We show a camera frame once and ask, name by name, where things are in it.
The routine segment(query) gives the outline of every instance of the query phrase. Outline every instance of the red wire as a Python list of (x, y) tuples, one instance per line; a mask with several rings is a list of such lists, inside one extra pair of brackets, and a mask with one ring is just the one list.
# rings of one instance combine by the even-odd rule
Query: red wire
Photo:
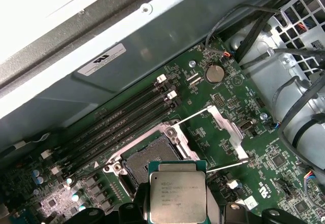
[(306, 27), (302, 24), (302, 23), (298, 23), (298, 26), (303, 29), (304, 31), (306, 31)]

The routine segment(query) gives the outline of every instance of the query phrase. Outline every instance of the black cable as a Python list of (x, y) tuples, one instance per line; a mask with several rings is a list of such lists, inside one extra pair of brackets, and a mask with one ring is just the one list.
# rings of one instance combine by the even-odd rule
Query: black cable
[[(264, 5), (264, 7), (273, 7), (280, 1), (286, 4), (289, 0), (270, 0)], [(234, 23), (230, 27), (226, 28), (218, 35), (221, 37), (222, 40), (227, 40), (230, 37), (232, 37), (234, 34), (236, 34), (239, 30), (246, 27), (247, 25), (254, 22), (255, 20), (259, 19), (260, 17), (261, 17), (261, 13), (259, 11), (255, 11), (252, 14)]]
[(278, 120), (276, 119), (276, 102), (279, 98), (280, 93), (283, 91), (284, 88), (290, 86), (293, 84), (295, 81), (299, 83), (300, 86), (303, 88), (308, 88), (303, 81), (300, 80), (299, 76), (294, 76), (291, 79), (289, 79), (287, 82), (285, 82), (283, 85), (281, 85), (274, 93), (273, 98), (272, 98), (272, 117), (273, 117), (273, 122), (277, 123)]
[(312, 116), (312, 119), (308, 122), (306, 122), (296, 133), (295, 138), (292, 142), (292, 146), (294, 148), (297, 148), (299, 141), (301, 139), (301, 137), (303, 136), (303, 134), (310, 129), (312, 126), (314, 126), (315, 124), (323, 124), (325, 123), (325, 113), (318, 113)]
[(314, 126), (315, 124), (317, 124), (317, 120), (315, 119), (311, 119), (310, 121), (306, 122), (299, 130), (298, 132), (296, 133), (295, 135), (295, 138), (292, 142), (292, 146), (294, 148), (297, 148), (298, 146), (298, 143), (301, 139), (301, 137), (303, 136), (303, 134), (308, 130), (310, 129), (312, 126)]
[(240, 9), (240, 8), (251, 8), (254, 10), (259, 10), (259, 11), (264, 11), (264, 12), (271, 12), (272, 15), (273, 13), (281, 13), (279, 10), (276, 9), (272, 9), (272, 8), (267, 8), (267, 7), (258, 7), (258, 6), (253, 6), (253, 5), (247, 5), (247, 4), (239, 4), (237, 6), (235, 6), (234, 8), (230, 9), (230, 11), (228, 11), (215, 25), (214, 27), (211, 29), (211, 31), (208, 33), (207, 38), (205, 40), (205, 48), (208, 49), (209, 51), (212, 51), (214, 53), (218, 53), (218, 54), (224, 54), (224, 50), (216, 50), (216, 49), (212, 49), (209, 48), (209, 40), (211, 38), (211, 36), (213, 35), (213, 33), (217, 30), (217, 28), (222, 24), (222, 22), (229, 17), (232, 13), (234, 13), (236, 10)]
[[(289, 1), (290, 0), (278, 0), (272, 7), (276, 9), (281, 8)], [(237, 62), (240, 62), (242, 58), (246, 55), (246, 53), (252, 47), (256, 38), (259, 36), (260, 32), (262, 31), (262, 29), (264, 28), (264, 26), (267, 24), (267, 22), (271, 17), (272, 15), (270, 14), (261, 13), (261, 17), (256, 21), (253, 28), (250, 30), (246, 38), (242, 41), (241, 45), (236, 50), (235, 60)]]
[[(325, 51), (323, 50), (298, 50), (298, 49), (274, 49), (274, 53), (288, 53), (292, 55), (303, 55), (303, 56), (320, 56), (320, 57), (325, 57)], [(266, 58), (270, 57), (269, 54), (266, 52), (254, 60), (251, 60), (243, 65), (241, 65), (241, 68), (247, 69), (250, 68), (261, 61), (265, 60)]]
[(293, 153), (302, 163), (313, 169), (314, 172), (325, 176), (325, 171), (312, 163), (309, 159), (300, 154), (287, 139), (284, 134), (284, 129), (292, 121), (292, 119), (299, 113), (299, 111), (308, 103), (308, 101), (315, 96), (325, 86), (324, 72), (320, 74), (320, 77), (306, 90), (306, 92), (295, 102), (295, 104), (289, 109), (285, 115), (282, 123), (278, 129), (279, 138), (283, 145)]

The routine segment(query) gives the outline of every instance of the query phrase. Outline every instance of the electrolytic capacitor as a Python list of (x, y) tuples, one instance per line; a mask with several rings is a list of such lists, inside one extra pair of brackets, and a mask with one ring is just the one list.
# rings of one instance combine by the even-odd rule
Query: electrolytic capacitor
[(88, 208), (89, 207), (89, 203), (88, 202), (85, 202), (85, 203), (83, 203), (80, 207), (79, 207), (79, 211), (82, 211), (82, 210), (84, 210), (84, 209), (86, 209), (86, 208)]
[(81, 195), (82, 195), (82, 193), (81, 193), (80, 191), (76, 191), (76, 192), (72, 195), (71, 200), (72, 200), (73, 202), (77, 202), (77, 201), (80, 199)]
[(57, 215), (56, 212), (52, 212), (45, 220), (41, 222), (41, 224), (50, 224), (51, 221), (55, 219), (56, 215)]
[(44, 182), (47, 182), (48, 179), (49, 178), (47, 175), (41, 175), (41, 176), (37, 177), (37, 183), (43, 184)]
[(35, 170), (32, 171), (32, 175), (33, 175), (34, 177), (39, 177), (42, 173), (43, 173), (43, 169), (42, 169), (42, 168), (40, 168), (40, 169), (35, 169)]

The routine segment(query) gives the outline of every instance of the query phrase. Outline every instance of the integrated circuit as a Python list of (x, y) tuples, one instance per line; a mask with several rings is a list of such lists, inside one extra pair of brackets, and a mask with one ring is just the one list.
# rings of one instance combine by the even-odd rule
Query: integrated circuit
[(295, 209), (298, 211), (299, 214), (301, 214), (301, 213), (305, 212), (306, 210), (308, 210), (308, 206), (307, 206), (306, 202), (302, 200), (295, 205)]
[(281, 167), (284, 163), (286, 163), (286, 160), (282, 156), (282, 154), (278, 154), (276, 157), (272, 159), (272, 161), (277, 168)]
[(136, 185), (148, 181), (148, 164), (151, 161), (179, 161), (181, 157), (169, 139), (163, 135), (141, 151), (128, 157), (123, 164), (128, 173), (135, 178)]
[(76, 207), (73, 207), (73, 208), (71, 208), (70, 212), (71, 212), (72, 215), (74, 215), (74, 214), (76, 214), (78, 212), (78, 210), (77, 210)]
[(50, 207), (53, 207), (55, 204), (56, 204), (56, 202), (54, 200), (50, 200), (49, 201), (49, 206)]

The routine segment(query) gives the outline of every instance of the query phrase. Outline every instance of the chip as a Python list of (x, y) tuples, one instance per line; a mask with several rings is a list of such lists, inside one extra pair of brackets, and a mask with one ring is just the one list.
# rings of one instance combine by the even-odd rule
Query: chip
[(34, 209), (39, 210), (42, 208), (42, 204), (40, 202), (37, 202), (33, 205)]
[(127, 171), (133, 176), (137, 184), (148, 181), (148, 164), (151, 161), (179, 161), (169, 139), (163, 135), (146, 146), (141, 151), (132, 154), (124, 162)]
[(53, 207), (55, 204), (56, 204), (56, 202), (54, 200), (50, 200), (49, 201), (49, 206), (50, 207)]
[(101, 207), (102, 207), (103, 210), (107, 210), (108, 208), (111, 207), (111, 204), (110, 204), (109, 201), (105, 201), (105, 202), (103, 202), (103, 203), (101, 204)]
[(96, 194), (98, 194), (101, 191), (101, 189), (100, 189), (100, 187), (95, 186), (90, 191), (91, 191), (91, 194), (92, 195), (96, 195)]
[(308, 206), (305, 201), (300, 201), (295, 205), (296, 210), (299, 214), (303, 213), (304, 211), (308, 210)]
[(104, 199), (106, 199), (106, 196), (104, 194), (100, 194), (96, 197), (97, 203), (103, 201)]
[(78, 212), (78, 210), (77, 210), (76, 207), (73, 207), (73, 208), (71, 208), (70, 212), (71, 212), (72, 215), (74, 215), (74, 214), (76, 214)]
[(282, 154), (278, 154), (276, 157), (274, 157), (272, 159), (272, 161), (273, 161), (273, 163), (275, 164), (276, 167), (280, 167), (286, 162), (286, 160), (282, 156)]
[(93, 186), (94, 184), (96, 183), (95, 179), (93, 177), (89, 178), (87, 181), (86, 181), (86, 185), (88, 187), (91, 187)]

